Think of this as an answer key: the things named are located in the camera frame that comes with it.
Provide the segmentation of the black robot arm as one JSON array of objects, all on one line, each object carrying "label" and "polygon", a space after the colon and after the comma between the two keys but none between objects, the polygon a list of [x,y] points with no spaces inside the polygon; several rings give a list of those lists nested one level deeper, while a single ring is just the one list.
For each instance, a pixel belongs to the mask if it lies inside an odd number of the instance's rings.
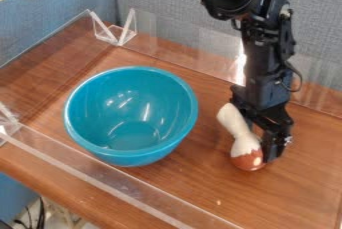
[{"label": "black robot arm", "polygon": [[247,124],[263,129],[266,163],[281,157],[292,142],[294,121],[286,112],[301,73],[289,62],[296,54],[293,9],[289,0],[201,0],[210,16],[229,20],[242,34],[246,83],[231,87],[231,103]]}]

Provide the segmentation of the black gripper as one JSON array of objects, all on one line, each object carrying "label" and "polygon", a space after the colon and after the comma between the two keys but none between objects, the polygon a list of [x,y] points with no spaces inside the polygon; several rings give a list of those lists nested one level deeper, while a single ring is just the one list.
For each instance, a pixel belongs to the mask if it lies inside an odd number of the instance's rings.
[{"label": "black gripper", "polygon": [[293,74],[250,78],[246,86],[233,85],[231,102],[238,108],[251,131],[263,129],[263,162],[270,163],[282,156],[293,143],[292,126],[294,121],[288,114]]}]

